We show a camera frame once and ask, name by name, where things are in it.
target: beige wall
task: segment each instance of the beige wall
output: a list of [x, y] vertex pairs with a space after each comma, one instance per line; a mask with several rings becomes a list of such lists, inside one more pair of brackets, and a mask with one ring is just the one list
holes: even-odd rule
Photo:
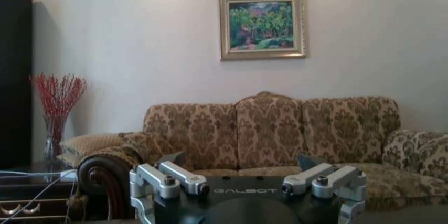
[[[305, 0], [310, 57], [218, 61], [217, 0], [36, 0], [34, 72], [89, 90], [66, 137], [141, 128], [161, 102], [384, 95], [404, 127], [448, 130], [448, 0]], [[34, 159], [44, 145], [34, 115]]]

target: red branch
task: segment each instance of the red branch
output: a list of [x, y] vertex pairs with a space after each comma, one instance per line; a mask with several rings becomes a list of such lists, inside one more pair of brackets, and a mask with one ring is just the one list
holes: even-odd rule
[[38, 97], [46, 116], [68, 116], [77, 100], [86, 88], [85, 79], [72, 74], [64, 75], [58, 80], [53, 75], [45, 76], [41, 73], [29, 77], [32, 84], [38, 91]]

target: picture frame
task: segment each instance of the picture frame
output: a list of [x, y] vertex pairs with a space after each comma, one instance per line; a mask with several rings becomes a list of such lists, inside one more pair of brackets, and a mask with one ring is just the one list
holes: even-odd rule
[[306, 57], [302, 0], [218, 0], [220, 60]]

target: screw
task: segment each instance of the screw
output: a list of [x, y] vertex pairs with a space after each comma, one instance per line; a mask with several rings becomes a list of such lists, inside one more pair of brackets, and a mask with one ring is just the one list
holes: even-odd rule
[[292, 186], [289, 184], [282, 184], [281, 192], [288, 195], [292, 192]]
[[174, 183], [174, 178], [172, 176], [165, 176], [165, 185], [172, 186]]
[[198, 189], [198, 193], [201, 197], [205, 197], [208, 195], [208, 193], [210, 192], [209, 189], [210, 187], [206, 184], [202, 184], [200, 189]]
[[328, 185], [328, 178], [326, 178], [326, 176], [318, 176], [318, 178], [317, 178], [317, 183], [318, 183], [321, 186], [326, 186], [326, 185]]

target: sofa cushion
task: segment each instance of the sofa cushion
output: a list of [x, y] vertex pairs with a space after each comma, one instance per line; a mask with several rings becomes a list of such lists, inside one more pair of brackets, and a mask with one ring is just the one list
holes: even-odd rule
[[286, 176], [298, 174], [300, 167], [296, 166], [280, 166], [280, 167], [258, 167], [238, 170], [238, 176]]
[[388, 134], [400, 127], [398, 108], [385, 97], [310, 99], [302, 104], [310, 155], [332, 163], [380, 163]]
[[121, 145], [126, 134], [105, 133], [77, 136], [61, 141], [60, 147], [64, 153], [68, 152], [77, 157], [82, 157], [105, 147]]
[[394, 131], [384, 147], [382, 161], [448, 182], [448, 134]]
[[185, 151], [186, 168], [236, 169], [236, 111], [232, 104], [152, 106], [145, 115], [144, 132], [161, 135], [169, 153]]
[[448, 203], [448, 184], [433, 177], [372, 163], [346, 163], [366, 175], [366, 210]]
[[237, 176], [237, 171], [230, 169], [194, 170], [193, 173], [202, 176]]
[[269, 92], [236, 104], [240, 168], [297, 164], [306, 153], [301, 134], [301, 102]]
[[62, 153], [56, 157], [69, 167], [77, 167], [81, 158], [69, 152]]

